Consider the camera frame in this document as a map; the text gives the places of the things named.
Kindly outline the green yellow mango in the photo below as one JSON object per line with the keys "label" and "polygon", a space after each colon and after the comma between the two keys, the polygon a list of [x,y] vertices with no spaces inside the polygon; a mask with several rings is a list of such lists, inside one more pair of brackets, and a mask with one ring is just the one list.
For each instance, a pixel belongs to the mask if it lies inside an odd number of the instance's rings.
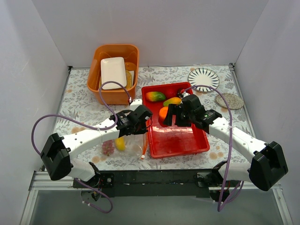
{"label": "green yellow mango", "polygon": [[181,103],[181,98],[179,97],[172,97],[163,102],[163,107],[168,107],[170,104],[179,105]]}

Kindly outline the clear zip top bag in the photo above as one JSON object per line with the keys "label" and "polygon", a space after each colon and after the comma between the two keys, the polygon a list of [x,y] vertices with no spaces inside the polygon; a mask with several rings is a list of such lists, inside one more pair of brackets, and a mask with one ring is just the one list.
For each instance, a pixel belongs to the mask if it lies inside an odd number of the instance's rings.
{"label": "clear zip top bag", "polygon": [[146,134],[143,135],[130,135],[130,136],[123,136],[126,144],[126,149],[124,151],[119,151],[116,148],[114,149],[114,153],[110,156],[106,156],[102,154],[102,143],[100,144],[99,150],[102,156],[109,157],[109,158],[121,158],[121,157],[134,157],[134,158],[144,158],[148,140]]}

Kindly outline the orange tangerine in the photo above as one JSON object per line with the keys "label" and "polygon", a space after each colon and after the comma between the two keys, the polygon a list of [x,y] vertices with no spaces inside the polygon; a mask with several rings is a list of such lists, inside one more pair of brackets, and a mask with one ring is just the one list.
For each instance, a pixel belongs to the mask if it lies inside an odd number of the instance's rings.
{"label": "orange tangerine", "polygon": [[159,118],[159,121],[163,122],[167,116],[167,112],[168,112],[168,107],[162,107],[160,110],[159,110],[159,113],[158,113],[158,118]]}

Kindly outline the red apple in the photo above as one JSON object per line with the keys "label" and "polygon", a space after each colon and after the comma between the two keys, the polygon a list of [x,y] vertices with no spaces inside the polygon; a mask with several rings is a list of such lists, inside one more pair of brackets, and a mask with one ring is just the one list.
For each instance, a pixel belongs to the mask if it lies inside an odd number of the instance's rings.
{"label": "red apple", "polygon": [[167,99],[177,97],[177,91],[175,89],[167,89],[165,91],[165,96]]}

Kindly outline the purple grape bunch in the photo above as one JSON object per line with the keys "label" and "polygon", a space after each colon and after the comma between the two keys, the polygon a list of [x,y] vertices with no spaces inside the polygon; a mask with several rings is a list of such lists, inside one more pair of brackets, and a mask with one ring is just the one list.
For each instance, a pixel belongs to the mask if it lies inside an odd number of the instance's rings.
{"label": "purple grape bunch", "polygon": [[110,156],[114,153],[114,149],[115,147],[113,145],[113,140],[109,140],[102,143],[102,147],[101,147],[102,154],[106,156]]}

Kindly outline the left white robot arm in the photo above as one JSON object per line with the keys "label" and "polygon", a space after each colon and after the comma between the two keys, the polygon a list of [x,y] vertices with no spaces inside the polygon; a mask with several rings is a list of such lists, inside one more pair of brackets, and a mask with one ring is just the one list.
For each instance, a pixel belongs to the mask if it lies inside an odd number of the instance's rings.
{"label": "left white robot arm", "polygon": [[51,180],[66,176],[80,179],[88,187],[96,187],[100,181],[100,171],[93,163],[78,160],[77,155],[109,140],[125,135],[140,135],[147,131],[146,121],[152,112],[144,105],[135,110],[124,110],[112,115],[96,125],[96,129],[86,129],[74,134],[50,135],[41,152],[41,159]]}

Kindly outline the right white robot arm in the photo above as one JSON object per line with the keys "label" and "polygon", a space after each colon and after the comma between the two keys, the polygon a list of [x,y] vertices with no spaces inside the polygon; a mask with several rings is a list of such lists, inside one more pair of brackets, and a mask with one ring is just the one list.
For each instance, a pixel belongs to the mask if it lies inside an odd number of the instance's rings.
{"label": "right white robot arm", "polygon": [[212,168],[206,179],[217,186],[229,180],[252,182],[257,188],[268,191],[288,173],[283,149],[277,142],[266,143],[233,127],[215,110],[205,110],[199,98],[184,96],[179,104],[169,104],[163,124],[170,126],[175,120],[178,127],[190,127],[205,131],[242,154],[247,162],[222,161]]}

